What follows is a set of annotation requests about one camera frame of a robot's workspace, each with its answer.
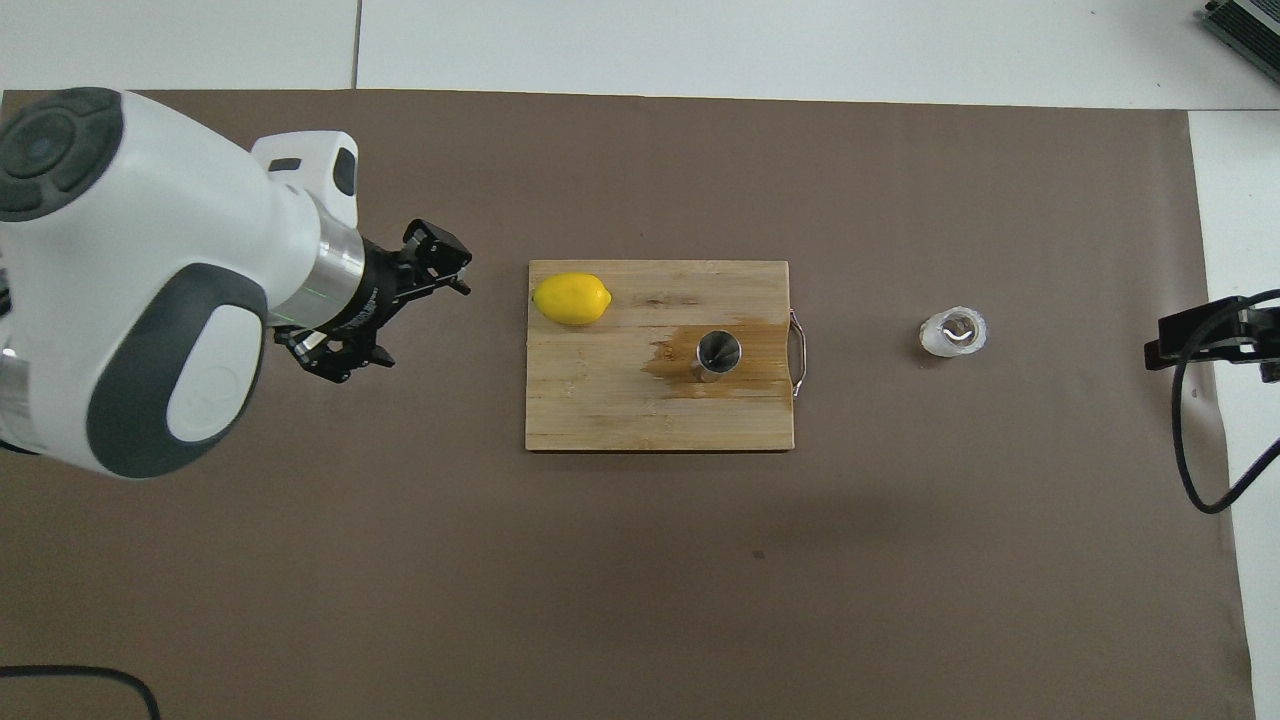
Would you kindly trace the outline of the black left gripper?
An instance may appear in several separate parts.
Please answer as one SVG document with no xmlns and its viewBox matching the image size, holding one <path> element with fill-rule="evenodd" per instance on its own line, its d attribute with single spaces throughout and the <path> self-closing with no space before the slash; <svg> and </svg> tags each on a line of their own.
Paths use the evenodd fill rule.
<svg viewBox="0 0 1280 720">
<path fill-rule="evenodd" d="M 378 343 L 378 332 L 397 313 L 397 297 L 426 297 L 438 290 L 463 296 L 472 290 L 465 273 L 474 255 L 449 231 L 424 219 L 406 227 L 403 242 L 384 249 L 367 238 L 364 270 L 343 309 L 323 332 L 274 328 L 271 340 L 305 372 L 335 384 L 358 369 L 393 368 L 396 360 Z"/>
</svg>

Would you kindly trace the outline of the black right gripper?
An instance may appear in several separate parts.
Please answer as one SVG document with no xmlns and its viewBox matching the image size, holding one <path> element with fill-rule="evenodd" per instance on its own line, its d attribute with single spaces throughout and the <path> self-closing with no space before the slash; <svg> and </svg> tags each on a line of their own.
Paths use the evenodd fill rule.
<svg viewBox="0 0 1280 720">
<path fill-rule="evenodd" d="M 1178 364 L 1224 361 L 1256 365 L 1265 384 L 1279 383 L 1279 309 L 1251 304 L 1230 315 L 1244 296 L 1228 296 L 1161 316 L 1157 334 L 1144 345 L 1144 366 L 1160 372 Z"/>
</svg>

